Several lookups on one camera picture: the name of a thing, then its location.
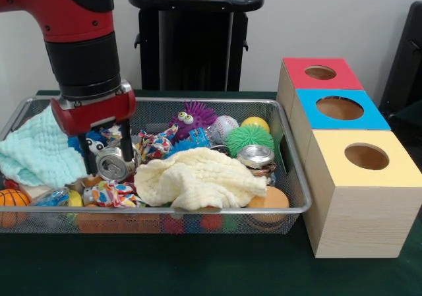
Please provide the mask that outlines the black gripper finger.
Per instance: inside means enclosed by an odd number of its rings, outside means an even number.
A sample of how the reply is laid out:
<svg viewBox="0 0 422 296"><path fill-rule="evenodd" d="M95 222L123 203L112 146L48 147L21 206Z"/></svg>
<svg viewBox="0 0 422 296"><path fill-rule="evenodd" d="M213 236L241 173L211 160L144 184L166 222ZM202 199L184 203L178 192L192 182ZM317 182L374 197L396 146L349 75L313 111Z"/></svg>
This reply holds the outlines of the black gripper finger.
<svg viewBox="0 0 422 296"><path fill-rule="evenodd" d="M78 135L78 143L82 151L87 174L96 175L98 172L96 166L96 157L89 148L85 134Z"/></svg>
<svg viewBox="0 0 422 296"><path fill-rule="evenodd" d="M121 151L123 159L126 162L131 162L133 159L133 145L131 140L131 127L130 121L124 120L121 122L121 134L122 138L120 140Z"/></svg>

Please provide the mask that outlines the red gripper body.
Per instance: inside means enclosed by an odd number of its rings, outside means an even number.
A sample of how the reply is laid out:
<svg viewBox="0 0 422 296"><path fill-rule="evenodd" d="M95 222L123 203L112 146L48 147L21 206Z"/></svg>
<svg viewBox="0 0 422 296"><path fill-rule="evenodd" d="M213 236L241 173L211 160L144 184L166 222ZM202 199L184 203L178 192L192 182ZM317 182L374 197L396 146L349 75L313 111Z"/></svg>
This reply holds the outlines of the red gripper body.
<svg viewBox="0 0 422 296"><path fill-rule="evenodd" d="M132 90L91 101L52 98L51 109L60 129L69 136L78 136L96 127L131 118L136 109L136 99Z"/></svg>

